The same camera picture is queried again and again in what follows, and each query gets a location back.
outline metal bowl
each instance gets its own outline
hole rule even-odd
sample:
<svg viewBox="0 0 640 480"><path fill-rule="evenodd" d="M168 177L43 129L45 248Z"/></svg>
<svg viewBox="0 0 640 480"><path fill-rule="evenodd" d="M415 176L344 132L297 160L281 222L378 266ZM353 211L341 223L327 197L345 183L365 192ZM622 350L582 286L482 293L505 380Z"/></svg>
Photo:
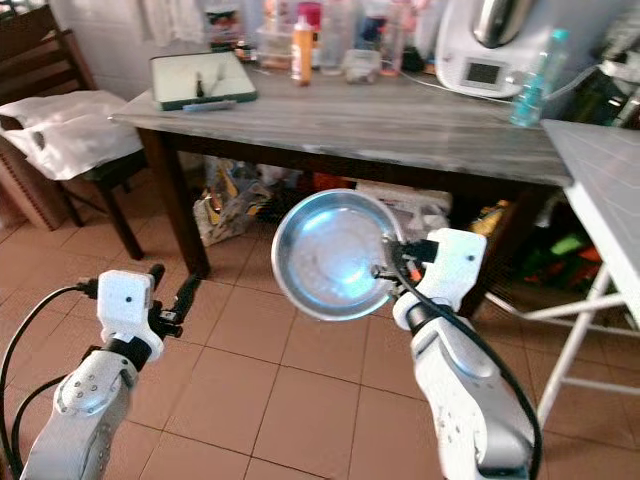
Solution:
<svg viewBox="0 0 640 480"><path fill-rule="evenodd" d="M351 320L380 308L390 282L371 275L384 264L383 235L402 240L391 211L348 189L306 198L284 218L271 248L271 264L289 299L323 320Z"/></svg>

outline power cord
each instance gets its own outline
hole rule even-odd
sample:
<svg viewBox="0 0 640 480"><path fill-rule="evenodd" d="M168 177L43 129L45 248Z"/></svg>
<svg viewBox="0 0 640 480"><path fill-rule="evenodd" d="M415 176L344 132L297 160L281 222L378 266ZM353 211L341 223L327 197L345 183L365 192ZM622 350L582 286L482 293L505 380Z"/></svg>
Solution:
<svg viewBox="0 0 640 480"><path fill-rule="evenodd" d="M26 330L29 328L29 325L31 325L31 322L33 322L33 319L49 303L51 303L52 300L54 300L55 298L59 297L64 293L73 292L73 291L80 291L80 292L83 292L85 295L89 296L90 298L96 298L98 293L98 280L95 278L87 279L86 281L79 282L77 285L60 288L50 293L49 295L47 295L44 299L40 301L40 303L38 303L38 305L35 306L33 310L31 310L31 312L29 312L29 314L26 316L26 318L24 319L24 321L22 322L22 324L20 325L16 333L13 335L13 337L9 341L9 345L7 346L7 350L5 351L4 358L2 359L2 370L0 371L0 392L4 392L5 387L7 385L7 374L9 372L9 364L11 363L11 357L13 356L13 351L18 345L18 341L20 340L20 338L22 338ZM24 406L24 409L26 409L29 402L25 400L25 402L23 402L20 408ZM5 457L9 462L9 468L11 470L11 474L16 480L18 480L22 473L23 465L22 465L22 460L20 459L19 444L15 446L9 443L9 436L7 433L7 425L5 421L4 394L2 395L2 399L0 401L0 441L2 441L2 447L4 450Z"/></svg>
<svg viewBox="0 0 640 480"><path fill-rule="evenodd" d="M549 95L546 95L544 97L544 99L546 101L549 101L549 100L554 100L554 99L558 98L561 95L564 95L565 93L567 93L568 91L574 89L576 86L578 86L580 83L582 83L583 80L585 80L587 77L589 77L589 75L591 75L597 69L598 69L598 65L592 65L590 67L585 68L582 72L580 72L576 76L576 78L571 80L564 87L561 87L558 90L556 90L554 92L551 92ZM403 77L408 78L409 80L411 80L414 83L417 83L419 85L423 85L425 87L437 88L439 90L446 90L447 92L459 93L459 92L456 92L454 90L451 90L450 88L443 87L442 85L438 85L438 84L435 84L435 83L424 82L422 80L419 80L419 79L417 79L417 78L415 78L415 77L413 77L411 75L408 75L408 74L404 73L402 70L400 71L400 75L402 75ZM480 98L482 100L489 100L490 102L495 102L495 103L511 104L511 100L500 100L499 98L483 97L482 95L472 95L470 93L465 93L464 96L465 97Z"/></svg>
<svg viewBox="0 0 640 480"><path fill-rule="evenodd" d="M42 392L44 392L47 388L53 387L57 385L62 380L64 380L66 375L62 375L60 377L54 378L53 380L49 380L44 385L40 385L36 388L31 394L23 400L18 407L18 411L16 413L16 418L13 421L13 427L11 428L11 449L13 450L13 455L15 457L16 465L19 467L19 472L22 473L24 469L24 464L22 463L22 455L20 454L20 423L22 422L22 417L24 416L24 412L27 410L29 404Z"/></svg>
<svg viewBox="0 0 640 480"><path fill-rule="evenodd" d="M515 375L511 372L507 364L504 363L502 358L485 342L480 335L478 335L475 330L468 327L463 321L461 321L458 317L451 313L447 308L438 305L430 298L426 297L422 293L414 287L409 278L407 278L398 268L394 259L398 258L396 255L397 248L400 247L398 242L386 240L382 242L386 259L387 259L387 269L397 277L397 279L402 283L402 285L413 295L416 296L418 300L420 300L429 310L431 310L435 315L438 315L445 320L447 320L451 325L460 330L464 335L466 335L469 340L471 340L480 350L483 351L492 361L496 364L498 369L500 370L500 375L504 380L509 384L509 387L513 390L518 403L524 410L525 415L527 416L527 420L531 424L531 428L533 429L533 453L531 455L531 466L529 467L529 478L531 480L535 480L538 476L538 472L540 470L540 462L542 461L542 431L540 429L540 424L538 423L538 417L536 416L536 412L529 401L529 398L522 390L522 387L518 383Z"/></svg>

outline blue bottle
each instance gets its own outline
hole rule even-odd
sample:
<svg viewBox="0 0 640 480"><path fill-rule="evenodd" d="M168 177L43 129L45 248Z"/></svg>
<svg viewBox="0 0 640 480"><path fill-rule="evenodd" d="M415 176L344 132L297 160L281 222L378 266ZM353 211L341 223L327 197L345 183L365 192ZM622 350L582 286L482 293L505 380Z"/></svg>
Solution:
<svg viewBox="0 0 640 480"><path fill-rule="evenodd" d="M537 125L545 97L549 95L567 59L567 30L554 30L547 47L540 52L537 71L529 72L522 92L513 101L511 123L520 127Z"/></svg>

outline white folding table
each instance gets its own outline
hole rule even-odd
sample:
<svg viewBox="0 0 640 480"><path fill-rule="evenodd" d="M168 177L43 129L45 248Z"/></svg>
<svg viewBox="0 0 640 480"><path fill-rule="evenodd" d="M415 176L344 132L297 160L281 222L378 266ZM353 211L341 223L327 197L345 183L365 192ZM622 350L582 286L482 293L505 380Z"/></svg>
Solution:
<svg viewBox="0 0 640 480"><path fill-rule="evenodd" d="M581 302L522 313L487 295L525 320L571 325L538 407L538 419L544 425L563 384L640 395L640 388L568 376L590 328L640 336L640 131L557 120L544 120L542 125L574 178L573 185L564 189L566 197L603 259L586 300ZM607 294L611 280L619 293ZM632 330L591 325L597 310L623 304L633 317ZM556 318L575 313L574 323Z"/></svg>

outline gray table top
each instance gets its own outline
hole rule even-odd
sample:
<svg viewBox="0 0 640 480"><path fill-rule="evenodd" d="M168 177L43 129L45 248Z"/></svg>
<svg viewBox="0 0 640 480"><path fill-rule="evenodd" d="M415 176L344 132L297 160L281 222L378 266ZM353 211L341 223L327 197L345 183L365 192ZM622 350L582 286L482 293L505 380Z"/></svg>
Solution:
<svg viewBox="0 0 640 480"><path fill-rule="evenodd" d="M352 86L342 77L315 74L311 86L300 88L284 74L267 75L251 67L247 73L259 98L233 110L162 112L147 91L113 120L163 132L533 184L564 187L572 182L542 128L509 124L510 105L425 87L404 77Z"/></svg>
<svg viewBox="0 0 640 480"><path fill-rule="evenodd" d="M575 182L565 188L640 327L640 132L545 120Z"/></svg>

